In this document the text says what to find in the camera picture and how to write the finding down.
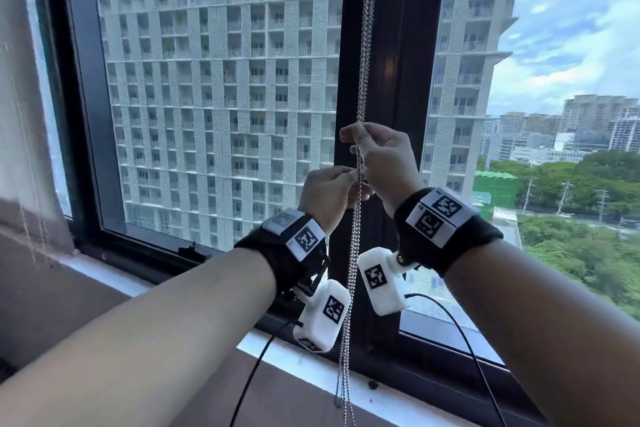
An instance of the person's right arm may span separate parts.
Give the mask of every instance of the person's right arm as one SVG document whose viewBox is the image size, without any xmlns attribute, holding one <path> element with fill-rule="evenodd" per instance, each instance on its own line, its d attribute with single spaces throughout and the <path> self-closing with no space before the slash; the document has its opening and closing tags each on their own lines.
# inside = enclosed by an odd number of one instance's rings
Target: person's right arm
<svg viewBox="0 0 640 427">
<path fill-rule="evenodd" d="M 406 134 L 353 124 L 367 180 L 393 216 L 424 188 Z M 640 325 L 505 241 L 474 248 L 444 281 L 551 424 L 640 425 Z"/>
</svg>

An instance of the black window frame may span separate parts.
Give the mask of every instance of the black window frame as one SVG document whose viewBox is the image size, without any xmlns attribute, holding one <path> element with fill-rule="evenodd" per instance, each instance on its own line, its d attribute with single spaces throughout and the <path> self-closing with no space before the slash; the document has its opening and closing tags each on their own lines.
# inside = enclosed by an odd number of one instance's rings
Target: black window frame
<svg viewBox="0 0 640 427">
<path fill-rule="evenodd" d="M 104 65 L 96 0 L 37 0 L 45 57 L 50 73 L 54 111 L 59 128 L 73 218 L 70 228 L 83 253 L 128 273 L 160 284 L 202 260 L 177 253 L 186 240 L 134 225 L 123 225 L 120 166 L 111 125 L 111 106 Z M 431 94 L 442 0 L 376 0 L 372 34 L 367 119 L 404 131 L 421 164 Z M 342 44 L 336 130 L 355 120 L 362 31 L 362 0 L 343 0 Z M 92 155 L 91 143 L 100 146 Z M 335 139 L 335 164 L 354 165 L 349 146 Z M 100 165 L 96 166 L 96 157 Z M 101 206 L 116 214 L 103 221 Z M 392 220 L 374 197 L 362 207 L 361 250 L 383 246 L 395 250 Z M 346 283 L 351 237 L 351 212 L 332 235 L 331 278 Z M 206 256 L 221 252 L 205 246 Z M 431 405 L 481 425 L 498 426 L 486 388 L 455 327 L 412 311 L 378 317 L 358 279 L 352 320 L 351 369 Z M 256 326 L 273 333 L 297 318 L 301 303 L 276 301 Z M 419 330 L 430 331 L 430 339 Z M 483 370 L 510 426 L 544 423 L 537 408 L 513 375 L 492 356 L 480 333 L 468 330 L 481 355 Z M 291 331 L 278 336 L 295 344 Z M 336 362 L 339 345 L 326 358 Z"/>
</svg>

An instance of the sky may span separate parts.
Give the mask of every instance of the sky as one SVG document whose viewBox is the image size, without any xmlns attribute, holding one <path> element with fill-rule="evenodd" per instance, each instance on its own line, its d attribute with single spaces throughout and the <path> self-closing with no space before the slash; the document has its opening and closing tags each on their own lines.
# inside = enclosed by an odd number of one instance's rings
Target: sky
<svg viewBox="0 0 640 427">
<path fill-rule="evenodd" d="M 562 113 L 576 94 L 640 98 L 640 0 L 516 0 L 487 114 Z"/>
</svg>

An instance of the person's left hand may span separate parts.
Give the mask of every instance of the person's left hand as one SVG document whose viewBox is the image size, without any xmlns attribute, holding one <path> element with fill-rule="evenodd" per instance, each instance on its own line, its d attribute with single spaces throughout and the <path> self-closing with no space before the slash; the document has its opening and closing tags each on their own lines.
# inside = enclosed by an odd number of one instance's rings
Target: person's left hand
<svg viewBox="0 0 640 427">
<path fill-rule="evenodd" d="M 357 181 L 358 172 L 344 165 L 311 171 L 302 188 L 298 210 L 313 215 L 328 236 L 340 223 L 344 211 L 355 205 Z M 371 186 L 362 183 L 362 201 L 372 194 Z"/>
</svg>

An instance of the hand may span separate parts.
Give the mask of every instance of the hand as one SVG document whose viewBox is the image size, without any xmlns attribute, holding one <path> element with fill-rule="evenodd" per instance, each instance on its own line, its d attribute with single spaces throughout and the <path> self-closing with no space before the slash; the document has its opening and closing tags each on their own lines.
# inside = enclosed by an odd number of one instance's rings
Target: hand
<svg viewBox="0 0 640 427">
<path fill-rule="evenodd" d="M 298 210 L 316 219 L 324 233 L 330 235 L 338 226 L 344 210 L 353 208 L 358 195 L 358 172 L 336 165 L 309 172 L 302 188 Z M 362 184 L 362 200 L 373 194 L 369 184 Z"/>
<path fill-rule="evenodd" d="M 354 142 L 360 149 L 367 181 L 391 218 L 407 197 L 425 188 L 406 133 L 377 123 L 356 122 L 340 129 L 340 140 Z M 355 145 L 351 152 L 356 152 Z"/>
</svg>

